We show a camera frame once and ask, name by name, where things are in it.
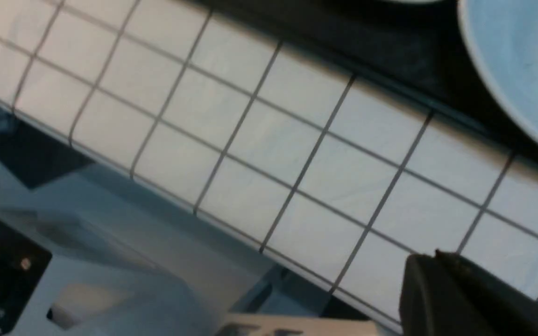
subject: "tile wall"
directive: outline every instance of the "tile wall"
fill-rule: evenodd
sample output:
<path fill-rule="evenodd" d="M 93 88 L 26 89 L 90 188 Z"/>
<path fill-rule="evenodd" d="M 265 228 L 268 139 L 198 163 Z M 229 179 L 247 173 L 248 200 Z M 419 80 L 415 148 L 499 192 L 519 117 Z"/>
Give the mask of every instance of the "tile wall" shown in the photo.
<path fill-rule="evenodd" d="M 538 166 L 178 0 L 0 0 L 0 105 L 400 330 L 405 258 L 538 301 Z"/>

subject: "black countertop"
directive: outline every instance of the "black countertop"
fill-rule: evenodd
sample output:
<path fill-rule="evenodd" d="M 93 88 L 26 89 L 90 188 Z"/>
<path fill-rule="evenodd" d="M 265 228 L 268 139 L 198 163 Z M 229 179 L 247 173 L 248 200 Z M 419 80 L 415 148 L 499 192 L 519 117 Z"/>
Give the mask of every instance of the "black countertop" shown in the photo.
<path fill-rule="evenodd" d="M 538 145 L 485 89 L 463 44 L 457 1 L 194 0 L 338 64 L 538 162 Z"/>

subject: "plate rim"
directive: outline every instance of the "plate rim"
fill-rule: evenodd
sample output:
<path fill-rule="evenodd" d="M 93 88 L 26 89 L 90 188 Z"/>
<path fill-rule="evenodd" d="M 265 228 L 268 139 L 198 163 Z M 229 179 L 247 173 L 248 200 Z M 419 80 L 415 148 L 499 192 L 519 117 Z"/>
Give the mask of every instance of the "plate rim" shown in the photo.
<path fill-rule="evenodd" d="M 534 140 L 534 142 L 538 143 L 538 127 L 534 126 L 534 124 L 520 112 L 520 109 L 514 105 L 510 97 L 508 97 L 502 89 L 497 78 L 492 75 L 493 73 L 485 61 L 485 57 L 483 57 L 483 52 L 474 36 L 472 23 L 469 19 L 471 2 L 474 2 L 474 0 L 459 0 L 457 7 L 458 24 L 470 59 L 481 77 L 482 82 L 485 84 L 485 87 L 487 87 L 489 93 L 491 93 L 491 96 L 495 98 L 498 104 L 501 105 L 502 110 L 504 110 L 506 115 L 510 117 L 510 119 L 514 121 L 525 134 Z"/>

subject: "black object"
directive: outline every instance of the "black object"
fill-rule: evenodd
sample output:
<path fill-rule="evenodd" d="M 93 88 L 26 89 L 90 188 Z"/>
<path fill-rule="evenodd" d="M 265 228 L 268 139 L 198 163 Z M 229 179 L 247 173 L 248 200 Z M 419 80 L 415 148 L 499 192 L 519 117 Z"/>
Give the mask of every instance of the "black object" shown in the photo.
<path fill-rule="evenodd" d="M 538 336 L 538 303 L 456 253 L 408 257 L 399 309 L 405 336 Z"/>
<path fill-rule="evenodd" d="M 0 334 L 14 329 L 50 260 L 49 251 L 0 221 Z"/>
<path fill-rule="evenodd" d="M 192 0 L 433 108 L 538 162 L 538 145 L 485 89 L 463 44 L 457 0 Z"/>

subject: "white tiled backsplash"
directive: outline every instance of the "white tiled backsplash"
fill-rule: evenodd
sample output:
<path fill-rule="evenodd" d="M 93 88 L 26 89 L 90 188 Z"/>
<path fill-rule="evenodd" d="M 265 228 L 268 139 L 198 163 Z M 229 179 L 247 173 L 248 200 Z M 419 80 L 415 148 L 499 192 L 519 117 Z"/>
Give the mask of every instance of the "white tiled backsplash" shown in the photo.
<path fill-rule="evenodd" d="M 409 253 L 538 300 L 538 166 L 180 0 L 0 0 L 0 104 L 400 330 Z"/>

